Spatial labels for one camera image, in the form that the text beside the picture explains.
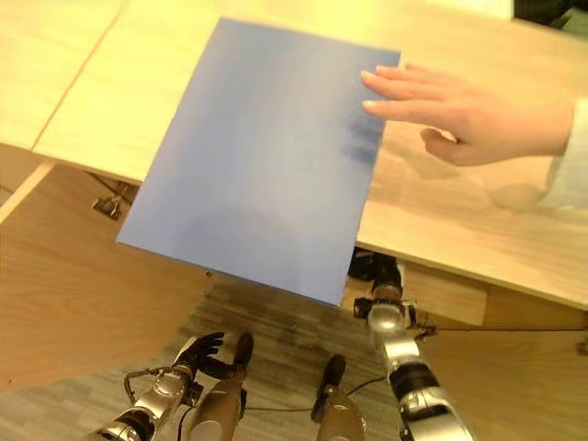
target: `wooden tabletop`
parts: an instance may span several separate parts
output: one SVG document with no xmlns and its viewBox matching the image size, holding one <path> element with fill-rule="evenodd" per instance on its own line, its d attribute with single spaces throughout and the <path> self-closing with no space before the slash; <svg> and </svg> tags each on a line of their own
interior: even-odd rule
<svg viewBox="0 0 588 441">
<path fill-rule="evenodd" d="M 588 93 L 586 42 L 418 0 L 130 1 L 33 151 L 141 182 L 219 15 L 400 50 L 511 96 Z M 588 214 L 534 208 L 548 160 L 457 169 L 418 130 L 388 123 L 359 243 L 588 309 Z"/>
<path fill-rule="evenodd" d="M 32 149 L 100 41 L 112 0 L 0 6 L 0 144 Z"/>
</svg>

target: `wire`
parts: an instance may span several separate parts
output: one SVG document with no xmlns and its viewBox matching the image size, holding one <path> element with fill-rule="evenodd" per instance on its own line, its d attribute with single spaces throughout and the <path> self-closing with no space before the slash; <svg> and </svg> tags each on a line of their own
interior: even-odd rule
<svg viewBox="0 0 588 441">
<path fill-rule="evenodd" d="M 125 202 L 127 202 L 129 205 L 132 205 L 132 200 L 130 200 L 129 198 L 127 198 L 126 196 L 120 194 L 116 188 L 114 188 L 113 186 L 111 186 L 109 183 L 107 183 L 104 179 L 102 179 L 100 176 L 95 175 L 94 173 L 91 172 L 86 172 L 88 173 L 90 176 L 92 176 L 97 182 L 99 182 L 100 184 L 102 184 L 103 187 L 108 188 L 112 193 L 114 193 L 115 196 L 120 196 L 120 198 L 122 200 L 124 200 Z"/>
<path fill-rule="evenodd" d="M 262 411 L 262 412 L 310 412 L 312 408 L 308 409 L 275 409 L 273 407 L 245 407 L 246 411 Z"/>
<path fill-rule="evenodd" d="M 180 418 L 180 422 L 177 425 L 177 441 L 182 441 L 182 427 L 184 425 L 184 420 L 186 419 L 186 415 L 194 409 L 196 409 L 196 406 L 188 407 L 182 415 L 182 418 Z"/>
<path fill-rule="evenodd" d="M 136 379 L 138 377 L 144 377 L 145 375 L 157 376 L 157 375 L 165 373 L 165 372 L 173 372 L 173 371 L 174 370 L 171 367 L 161 366 L 159 368 L 158 367 L 147 368 L 144 370 L 134 370 L 132 372 L 129 372 L 127 375 L 125 375 L 125 378 L 123 380 L 123 384 L 125 387 L 125 392 L 127 393 L 127 397 L 129 397 L 130 403 L 133 404 L 136 401 L 135 392 L 130 386 L 131 379 Z"/>
<path fill-rule="evenodd" d="M 356 393 L 357 391 L 362 390 L 366 386 L 368 386 L 372 383 L 378 383 L 380 381 L 383 381 L 384 379 L 386 379 L 386 377 L 380 377 L 379 379 L 369 379 L 368 381 L 364 381 L 359 386 L 356 386 L 355 388 L 351 389 L 351 391 L 349 391 L 347 393 L 347 396 L 349 397 L 349 396 L 353 395 L 354 393 Z"/>
<path fill-rule="evenodd" d="M 378 377 L 377 379 L 369 379 L 368 381 L 364 381 L 363 383 L 361 383 L 361 384 L 355 386 L 353 389 L 351 389 L 347 393 L 347 396 L 350 396 L 350 395 L 364 389 L 366 386 L 369 386 L 372 383 L 378 383 L 380 381 L 383 381 L 384 379 L 386 379 L 386 377 Z M 312 410 L 312 408 L 279 409 L 279 408 L 274 408 L 274 407 L 246 407 L 245 410 L 246 411 L 260 411 L 260 412 L 310 412 Z"/>
</svg>

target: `white sleeve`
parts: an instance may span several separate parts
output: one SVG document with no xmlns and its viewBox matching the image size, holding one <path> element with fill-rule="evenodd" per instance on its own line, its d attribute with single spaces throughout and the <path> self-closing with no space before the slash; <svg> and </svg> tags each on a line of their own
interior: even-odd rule
<svg viewBox="0 0 588 441">
<path fill-rule="evenodd" d="M 588 97 L 579 98 L 566 152 L 555 158 L 543 207 L 588 207 Z"/>
</svg>

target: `human hand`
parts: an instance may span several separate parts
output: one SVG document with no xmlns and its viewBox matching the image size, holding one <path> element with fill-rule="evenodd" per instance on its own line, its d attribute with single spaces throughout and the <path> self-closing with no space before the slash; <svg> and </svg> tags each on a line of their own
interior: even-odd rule
<svg viewBox="0 0 588 441">
<path fill-rule="evenodd" d="M 363 84 L 394 101 L 365 101 L 375 117 L 433 126 L 424 129 L 425 149 L 455 165 L 495 163 L 519 156 L 563 155 L 570 136 L 573 103 L 531 103 L 495 95 L 423 67 L 378 66 L 362 72 Z"/>
</svg>

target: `blue board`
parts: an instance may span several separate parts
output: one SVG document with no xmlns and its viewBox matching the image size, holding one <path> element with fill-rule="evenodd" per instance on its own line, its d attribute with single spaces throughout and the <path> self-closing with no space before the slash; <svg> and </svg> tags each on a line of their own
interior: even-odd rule
<svg viewBox="0 0 588 441">
<path fill-rule="evenodd" d="M 338 304 L 383 128 L 359 73 L 399 58 L 221 19 L 119 242 Z"/>
</svg>

